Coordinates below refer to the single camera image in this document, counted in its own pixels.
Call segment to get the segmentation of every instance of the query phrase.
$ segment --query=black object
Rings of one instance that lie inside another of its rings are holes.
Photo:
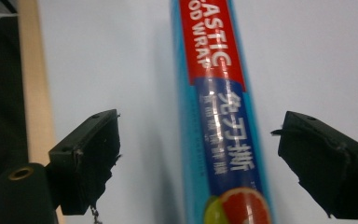
[[[0,19],[0,174],[28,162],[17,17]]]
[[[358,142],[307,115],[286,113],[279,155],[328,216],[358,219]]]
[[[0,175],[0,224],[57,223],[45,167],[28,163]]]
[[[46,168],[26,163],[2,173],[0,224],[57,223],[58,205],[64,215],[95,208],[119,158],[117,118],[108,110],[86,119],[49,152]]]
[[[48,175],[65,215],[96,207],[119,148],[117,111],[109,110],[88,118],[49,152]]]

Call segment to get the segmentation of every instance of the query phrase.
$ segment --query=wooden stick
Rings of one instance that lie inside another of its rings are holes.
[[[39,10],[36,0],[19,0],[21,67],[30,162],[48,164],[48,151],[55,145]],[[64,223],[61,209],[57,210]]]

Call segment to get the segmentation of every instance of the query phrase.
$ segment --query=white background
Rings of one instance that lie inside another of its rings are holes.
[[[358,223],[328,219],[269,134],[293,110],[358,141],[358,1],[234,2],[276,223]],[[121,114],[123,158],[98,201],[103,223],[185,223],[170,1],[39,6],[57,140],[92,114]]]

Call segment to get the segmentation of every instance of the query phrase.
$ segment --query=metal chain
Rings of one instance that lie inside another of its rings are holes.
[[[94,216],[94,224],[103,224],[99,219],[98,216],[100,215],[97,211],[97,208],[94,206],[91,206],[91,213]]]

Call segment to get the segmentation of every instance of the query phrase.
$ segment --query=red label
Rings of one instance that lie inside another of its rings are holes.
[[[245,91],[227,1],[181,0],[180,8],[190,84],[196,77],[221,77]]]

